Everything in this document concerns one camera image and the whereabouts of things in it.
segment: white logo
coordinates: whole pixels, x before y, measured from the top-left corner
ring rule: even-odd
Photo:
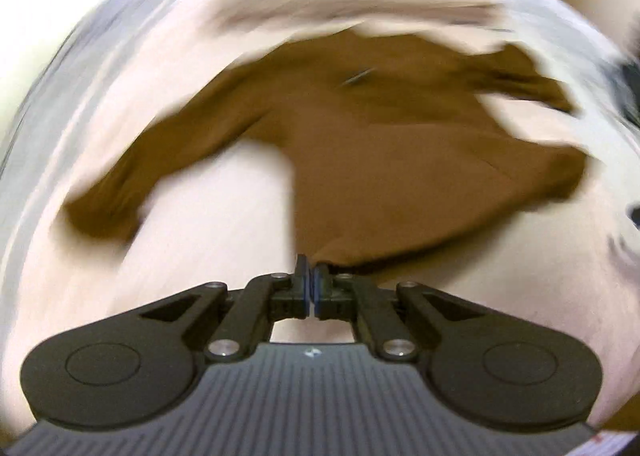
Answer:
[[[321,355],[322,352],[318,348],[307,348],[305,350],[305,356],[309,357],[310,359],[315,359],[316,357],[319,357]]]

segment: brown fabric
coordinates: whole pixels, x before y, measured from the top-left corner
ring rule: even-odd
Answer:
[[[313,261],[352,267],[436,247],[567,198],[585,166],[574,147],[511,137],[481,92],[572,111],[514,45],[467,56],[417,36],[349,30],[287,43],[222,72],[65,209],[82,232],[129,240],[162,177],[246,137],[293,163],[296,247]]]

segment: brown long-sleeve garment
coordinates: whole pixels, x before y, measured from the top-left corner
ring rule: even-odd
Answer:
[[[511,137],[478,100],[487,92],[572,111],[514,45],[468,56],[350,30],[287,43],[147,128],[66,213],[92,237],[128,240],[162,177],[246,137],[293,164],[298,252],[354,267],[423,251],[580,181],[585,154]]]

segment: brown shirt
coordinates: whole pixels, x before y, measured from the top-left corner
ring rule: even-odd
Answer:
[[[584,153],[511,137],[478,100],[487,92],[572,110],[514,45],[468,56],[350,30],[287,43],[147,128],[65,209],[84,233],[129,240],[163,176],[247,137],[292,162],[296,247],[312,261],[354,267],[428,250],[566,198],[582,176]]]

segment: gray ribbed panel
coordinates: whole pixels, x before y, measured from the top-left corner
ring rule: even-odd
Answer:
[[[179,407],[145,425],[76,433],[42,422],[8,456],[563,456],[583,425],[508,434],[446,409],[405,364],[361,344],[263,344],[210,367]]]

